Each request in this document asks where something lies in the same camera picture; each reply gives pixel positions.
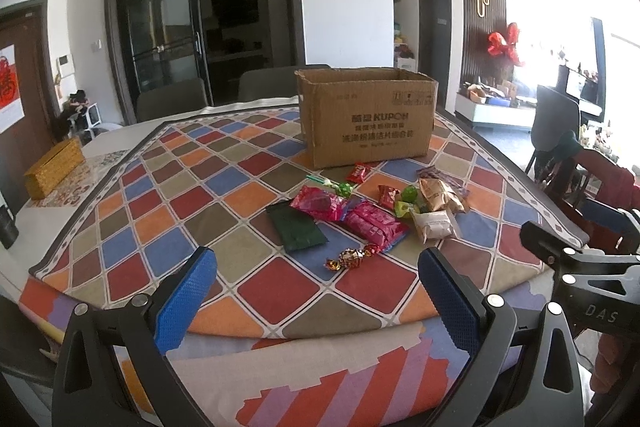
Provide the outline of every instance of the brown wooden door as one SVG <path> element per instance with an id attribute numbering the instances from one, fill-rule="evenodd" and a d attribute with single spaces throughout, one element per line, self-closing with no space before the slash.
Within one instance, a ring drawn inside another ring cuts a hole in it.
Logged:
<path id="1" fill-rule="evenodd" d="M 24 173 L 56 143 L 43 92 L 46 71 L 39 10 L 0 19 L 0 50 L 14 46 L 24 117 L 0 133 L 0 190 L 17 212 L 28 200 Z"/>

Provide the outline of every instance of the basket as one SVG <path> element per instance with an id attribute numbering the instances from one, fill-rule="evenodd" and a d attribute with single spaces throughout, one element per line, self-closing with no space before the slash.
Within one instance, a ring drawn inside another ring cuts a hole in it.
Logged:
<path id="1" fill-rule="evenodd" d="M 66 176 L 84 161 L 80 141 L 60 142 L 24 174 L 24 185 L 31 200 L 43 200 Z"/>

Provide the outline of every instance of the green pouch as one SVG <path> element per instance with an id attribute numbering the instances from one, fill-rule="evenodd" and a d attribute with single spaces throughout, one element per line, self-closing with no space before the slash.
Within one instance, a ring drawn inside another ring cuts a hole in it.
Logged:
<path id="1" fill-rule="evenodd" d="M 328 241 L 313 217 L 289 206 L 292 200 L 279 201 L 267 207 L 267 214 L 280 234 L 287 253 L 324 245 Z"/>

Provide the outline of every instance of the beige snack packet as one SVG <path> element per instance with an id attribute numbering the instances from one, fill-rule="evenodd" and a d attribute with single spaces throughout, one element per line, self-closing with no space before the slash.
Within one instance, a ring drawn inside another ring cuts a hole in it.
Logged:
<path id="1" fill-rule="evenodd" d="M 453 214 L 466 212 L 465 205 L 449 184 L 435 178 L 418 180 L 420 192 L 430 212 L 449 209 Z"/>
<path id="2" fill-rule="evenodd" d="M 460 228 L 450 210 L 426 214 L 412 212 L 412 216 L 418 236 L 422 239 L 423 244 L 429 239 L 444 239 L 450 235 L 460 237 Z"/>

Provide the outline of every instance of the door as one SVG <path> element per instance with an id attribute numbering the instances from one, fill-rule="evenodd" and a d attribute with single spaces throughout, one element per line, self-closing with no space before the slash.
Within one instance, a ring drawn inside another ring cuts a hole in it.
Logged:
<path id="1" fill-rule="evenodd" d="M 438 105 L 445 107 L 451 58 L 451 0 L 419 0 L 418 71 L 438 81 Z"/>
<path id="2" fill-rule="evenodd" d="M 24 173 L 56 143 L 48 117 L 49 99 L 41 82 L 47 78 L 41 24 L 36 10 L 0 19 L 0 60 L 5 58 L 4 64 L 10 64 L 15 73 L 16 96 L 24 113 L 23 118 L 0 132 L 0 190 L 14 213 L 29 200 Z M 3 98 L 5 84 L 3 80 L 0 86 Z"/>
<path id="3" fill-rule="evenodd" d="M 209 85 L 197 2 L 126 0 L 125 16 L 130 47 L 129 90 L 134 106 L 140 92 L 196 77 Z"/>

